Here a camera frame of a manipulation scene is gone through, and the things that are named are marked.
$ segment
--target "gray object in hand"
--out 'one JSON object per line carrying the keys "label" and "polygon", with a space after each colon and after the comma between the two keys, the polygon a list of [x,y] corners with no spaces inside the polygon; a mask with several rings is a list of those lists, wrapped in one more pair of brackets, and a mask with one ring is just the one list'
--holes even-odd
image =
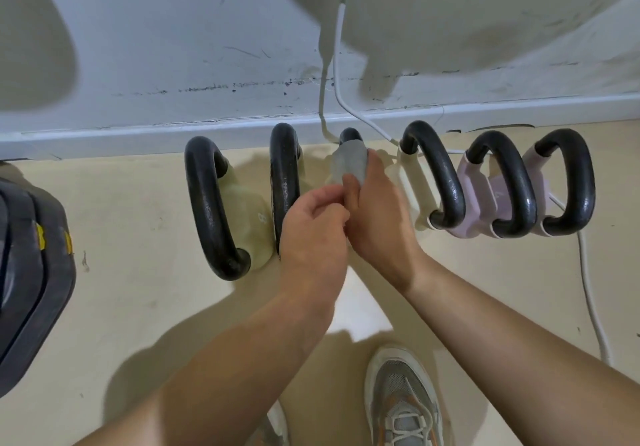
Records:
{"label": "gray object in hand", "polygon": [[331,160],[332,181],[342,184],[342,176],[352,174],[360,184],[364,184],[368,161],[367,146],[362,141],[351,140],[342,143],[333,153]]}

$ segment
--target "scuffed wall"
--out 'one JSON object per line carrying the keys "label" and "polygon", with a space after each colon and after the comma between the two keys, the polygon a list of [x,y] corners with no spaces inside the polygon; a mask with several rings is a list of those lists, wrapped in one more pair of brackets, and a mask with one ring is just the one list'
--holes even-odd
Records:
{"label": "scuffed wall", "polygon": [[[338,0],[36,1],[0,8],[2,132],[303,115],[321,90],[324,112],[340,111],[321,81]],[[350,0],[345,96],[380,109],[637,92],[639,12],[640,0]]]}

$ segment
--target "shoe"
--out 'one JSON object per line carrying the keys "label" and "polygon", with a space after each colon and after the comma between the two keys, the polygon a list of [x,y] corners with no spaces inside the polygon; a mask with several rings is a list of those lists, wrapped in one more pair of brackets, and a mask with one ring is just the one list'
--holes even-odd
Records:
{"label": "shoe", "polygon": [[246,446],[289,446],[287,419],[280,402],[276,402],[267,416],[246,442]]}
{"label": "shoe", "polygon": [[373,355],[364,397],[373,445],[444,446],[435,388],[406,348],[387,345]]}

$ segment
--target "white cable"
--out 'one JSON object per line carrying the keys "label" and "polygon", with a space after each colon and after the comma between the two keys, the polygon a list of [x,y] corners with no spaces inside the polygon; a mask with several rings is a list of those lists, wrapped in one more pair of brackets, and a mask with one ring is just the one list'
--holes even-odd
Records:
{"label": "white cable", "polygon": [[389,134],[387,134],[382,129],[382,127],[379,127],[375,122],[366,117],[364,114],[356,111],[355,109],[352,109],[342,98],[342,92],[340,88],[340,48],[342,45],[342,26],[344,25],[344,13],[347,9],[346,1],[347,0],[340,0],[340,5],[338,6],[338,18],[335,23],[335,43],[333,46],[333,85],[335,87],[335,98],[338,100],[340,106],[348,113],[350,113],[353,117],[360,119],[390,143],[398,145],[398,142]]}
{"label": "white cable", "polygon": [[[381,127],[379,127],[375,122],[366,117],[364,114],[357,112],[355,109],[352,109],[342,98],[342,93],[340,91],[340,48],[342,45],[342,27],[344,25],[344,14],[346,11],[346,2],[347,0],[340,0],[340,5],[338,6],[338,18],[335,24],[335,44],[333,46],[333,84],[335,86],[335,98],[338,100],[340,106],[350,113],[353,117],[360,119],[367,126],[371,127],[374,131],[380,134],[384,139],[389,142],[398,145],[398,142],[393,139],[387,132],[385,132]],[[463,149],[447,149],[449,154],[465,154],[466,151]],[[551,201],[555,203],[562,211],[566,209],[566,205],[560,201],[555,195],[550,194]],[[609,339],[607,337],[606,332],[604,331],[604,326],[600,321],[600,317],[595,309],[595,303],[593,299],[593,288],[591,286],[591,278],[589,276],[589,261],[587,256],[587,242],[584,231],[581,230],[578,232],[578,247],[580,254],[580,275],[582,276],[582,288],[584,290],[584,297],[587,302],[587,310],[589,311],[589,317],[591,318],[591,323],[593,325],[593,329],[596,334],[596,338],[598,339],[598,346],[600,347],[600,358],[604,363],[613,367],[613,355],[611,353],[611,345],[609,343]]]}

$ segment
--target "white baseboard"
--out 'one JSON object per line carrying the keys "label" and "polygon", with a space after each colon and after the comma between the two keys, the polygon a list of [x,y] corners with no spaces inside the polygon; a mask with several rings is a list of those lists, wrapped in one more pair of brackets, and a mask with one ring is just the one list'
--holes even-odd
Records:
{"label": "white baseboard", "polygon": [[[640,118],[640,94],[606,97],[562,97],[486,104],[381,110],[367,113],[393,137],[400,139],[413,120],[425,120],[437,132],[468,132],[482,127],[559,126]],[[317,114],[291,117],[215,120],[156,126],[41,131],[0,134],[0,159],[69,159],[182,152],[195,135],[211,138],[220,149],[266,147],[271,128],[279,122],[295,127],[300,144],[335,142],[327,136]],[[365,140],[380,136],[346,114],[329,115],[326,129],[337,136],[356,127]]]}

